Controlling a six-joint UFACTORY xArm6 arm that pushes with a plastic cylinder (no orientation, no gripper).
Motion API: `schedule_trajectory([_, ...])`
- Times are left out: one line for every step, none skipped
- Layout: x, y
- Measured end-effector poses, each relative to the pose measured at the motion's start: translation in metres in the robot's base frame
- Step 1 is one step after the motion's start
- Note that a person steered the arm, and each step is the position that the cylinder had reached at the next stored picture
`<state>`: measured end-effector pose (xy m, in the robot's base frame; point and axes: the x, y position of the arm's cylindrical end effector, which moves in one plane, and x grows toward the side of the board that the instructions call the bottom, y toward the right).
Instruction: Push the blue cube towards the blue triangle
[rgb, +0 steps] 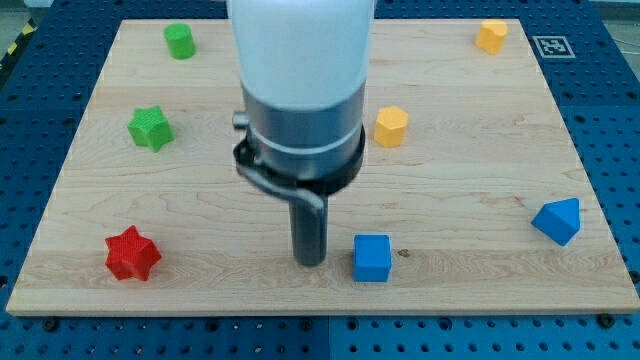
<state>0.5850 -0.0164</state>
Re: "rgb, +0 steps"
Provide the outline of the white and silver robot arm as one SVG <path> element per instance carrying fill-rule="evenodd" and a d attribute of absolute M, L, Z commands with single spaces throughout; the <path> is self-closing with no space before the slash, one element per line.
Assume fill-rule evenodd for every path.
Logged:
<path fill-rule="evenodd" d="M 366 143 L 365 84 L 376 0 L 227 4 L 246 132 L 237 172 L 289 205 L 295 260 L 324 261 L 328 198 L 357 176 Z"/>

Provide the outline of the black clamp ring with lever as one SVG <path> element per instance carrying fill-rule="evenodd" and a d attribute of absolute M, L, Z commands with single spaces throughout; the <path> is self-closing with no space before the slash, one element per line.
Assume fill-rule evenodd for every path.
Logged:
<path fill-rule="evenodd" d="M 254 187 L 262 192 L 287 201 L 290 205 L 308 208 L 312 213 L 325 213 L 327 198 L 348 186 L 359 173 L 364 157 L 366 133 L 360 128 L 358 145 L 353 155 L 337 170 L 320 178 L 300 179 L 279 173 L 259 161 L 248 135 L 233 149 L 236 169 Z"/>

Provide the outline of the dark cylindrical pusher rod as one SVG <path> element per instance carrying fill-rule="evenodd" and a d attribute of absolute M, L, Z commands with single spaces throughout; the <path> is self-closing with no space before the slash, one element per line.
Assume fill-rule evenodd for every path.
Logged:
<path fill-rule="evenodd" d="M 289 204 L 293 254 L 295 260 L 306 267 L 317 266 L 326 257 L 328 197 L 318 195 L 316 198 L 318 202 L 314 206 L 301 202 Z"/>

